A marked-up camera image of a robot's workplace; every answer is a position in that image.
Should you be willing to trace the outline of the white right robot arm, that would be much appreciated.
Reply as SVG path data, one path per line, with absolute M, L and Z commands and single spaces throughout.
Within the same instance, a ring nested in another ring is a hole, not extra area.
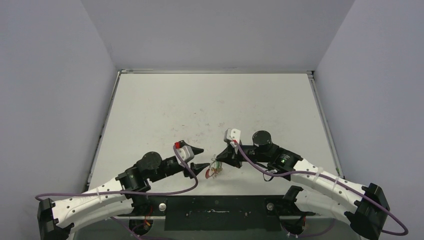
M 265 130 L 252 136 L 252 144 L 241 142 L 241 131 L 225 131 L 225 150 L 216 160 L 241 168 L 249 163 L 270 178 L 284 178 L 296 183 L 287 192 L 282 207 L 290 215 L 298 211 L 333 217 L 368 240 L 379 239 L 388 218 L 390 207 L 383 189 L 377 184 L 368 186 L 335 176 L 322 167 L 310 163 L 300 155 L 272 142 Z

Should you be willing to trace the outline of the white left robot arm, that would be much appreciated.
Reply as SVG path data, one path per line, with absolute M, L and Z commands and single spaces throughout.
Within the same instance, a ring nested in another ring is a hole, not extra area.
M 144 215 L 150 207 L 150 183 L 174 174 L 199 184 L 198 174 L 209 163 L 193 163 L 204 149 L 181 140 L 173 146 L 174 156 L 163 159 L 155 151 L 147 152 L 133 166 L 98 187 L 78 195 L 65 193 L 62 200 L 52 200 L 51 193 L 35 198 L 39 201 L 37 221 L 42 240 L 67 240 L 79 229 L 119 215 Z

